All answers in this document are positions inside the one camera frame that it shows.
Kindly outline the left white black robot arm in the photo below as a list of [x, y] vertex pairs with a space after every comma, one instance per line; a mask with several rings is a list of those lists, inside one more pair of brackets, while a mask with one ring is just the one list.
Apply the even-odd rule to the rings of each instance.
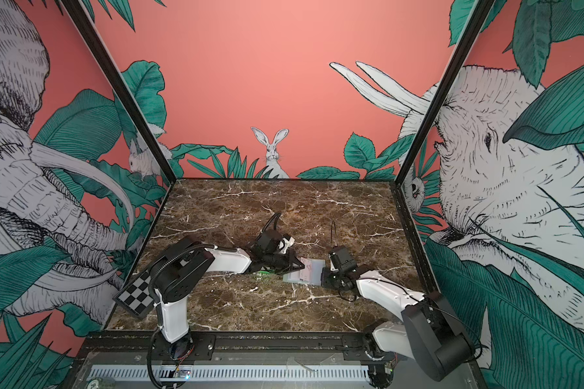
[[158, 328], [175, 344], [190, 332], [188, 295], [207, 272], [252, 274], [267, 270], [285, 275], [305, 269], [295, 240], [277, 230], [263, 230], [246, 247], [225, 248], [198, 242], [191, 236], [168, 246], [150, 269], [149, 295], [157, 311]]

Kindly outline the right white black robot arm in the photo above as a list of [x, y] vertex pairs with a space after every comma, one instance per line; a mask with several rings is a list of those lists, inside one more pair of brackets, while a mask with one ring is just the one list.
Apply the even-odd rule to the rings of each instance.
[[399, 322], [383, 321], [363, 332], [363, 352], [373, 361], [389, 364], [400, 357], [414, 360], [430, 379], [439, 382], [474, 359], [476, 346], [448, 301], [439, 292], [422, 293], [359, 265], [345, 246], [329, 252], [331, 269], [321, 285], [341, 298], [373, 301]]

